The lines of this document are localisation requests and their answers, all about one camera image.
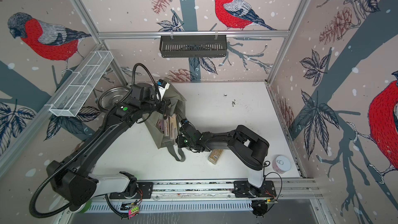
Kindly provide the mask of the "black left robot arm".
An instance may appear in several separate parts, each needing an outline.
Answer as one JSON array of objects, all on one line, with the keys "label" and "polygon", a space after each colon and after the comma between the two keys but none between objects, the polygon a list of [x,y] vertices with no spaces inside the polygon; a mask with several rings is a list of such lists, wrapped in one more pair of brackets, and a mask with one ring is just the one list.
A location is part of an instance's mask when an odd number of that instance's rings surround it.
[{"label": "black left robot arm", "polygon": [[50,181],[53,190],[65,198],[74,211],[101,195],[119,193],[126,198],[136,196],[138,186],[134,175],[121,171],[116,175],[98,176],[91,171],[112,143],[143,115],[166,112],[167,104],[163,96],[169,86],[162,79],[155,86],[145,83],[133,85],[127,95],[108,111],[92,138],[62,162],[49,164],[47,173],[53,177]]}]

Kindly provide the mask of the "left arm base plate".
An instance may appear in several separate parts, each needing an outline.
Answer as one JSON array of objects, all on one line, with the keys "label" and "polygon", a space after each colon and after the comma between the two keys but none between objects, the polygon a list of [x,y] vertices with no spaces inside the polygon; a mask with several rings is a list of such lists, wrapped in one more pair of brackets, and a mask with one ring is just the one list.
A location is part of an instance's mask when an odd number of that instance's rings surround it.
[{"label": "left arm base plate", "polygon": [[153,182],[139,181],[132,190],[128,187],[123,192],[114,192],[109,195],[112,200],[127,200],[127,199],[150,199],[153,191]]}]

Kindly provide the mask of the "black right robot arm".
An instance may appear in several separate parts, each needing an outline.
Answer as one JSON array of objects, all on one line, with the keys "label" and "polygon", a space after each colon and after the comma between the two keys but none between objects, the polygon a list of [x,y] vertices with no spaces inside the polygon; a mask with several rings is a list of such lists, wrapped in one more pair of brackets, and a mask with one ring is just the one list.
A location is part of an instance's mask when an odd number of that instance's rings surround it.
[{"label": "black right robot arm", "polygon": [[263,184],[264,178],[260,173],[268,155],[269,142],[244,125],[224,133],[202,133],[184,119],[176,142],[179,148],[186,147],[197,153],[229,149],[249,168],[248,183],[256,188]]}]

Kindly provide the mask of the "olive green tote bag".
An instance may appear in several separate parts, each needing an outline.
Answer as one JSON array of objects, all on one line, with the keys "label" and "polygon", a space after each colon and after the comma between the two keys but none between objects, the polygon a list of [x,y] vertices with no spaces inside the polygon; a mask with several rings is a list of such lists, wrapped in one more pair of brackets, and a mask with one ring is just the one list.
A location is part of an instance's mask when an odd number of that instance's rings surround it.
[{"label": "olive green tote bag", "polygon": [[144,114],[144,124],[146,125],[156,147],[166,148],[170,155],[178,162],[184,162],[186,157],[181,148],[177,151],[174,148],[175,139],[171,139],[169,136],[164,136],[160,129],[157,127],[157,122],[160,118],[167,119],[173,114],[176,114],[178,123],[183,119],[186,119],[186,99],[182,94],[172,85],[172,82],[168,78],[164,78],[166,82],[170,84],[169,89],[166,91],[163,99],[169,100],[169,108],[165,114],[153,112],[151,115]]}]

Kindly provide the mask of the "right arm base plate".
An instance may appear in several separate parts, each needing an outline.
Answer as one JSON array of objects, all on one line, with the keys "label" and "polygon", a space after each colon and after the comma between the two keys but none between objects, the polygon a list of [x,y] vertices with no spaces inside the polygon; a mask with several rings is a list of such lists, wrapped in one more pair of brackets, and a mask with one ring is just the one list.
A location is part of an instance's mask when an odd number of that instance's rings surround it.
[{"label": "right arm base plate", "polygon": [[232,193],[236,198],[276,198],[277,192],[271,180],[265,180],[260,188],[251,185],[247,180],[235,181]]}]

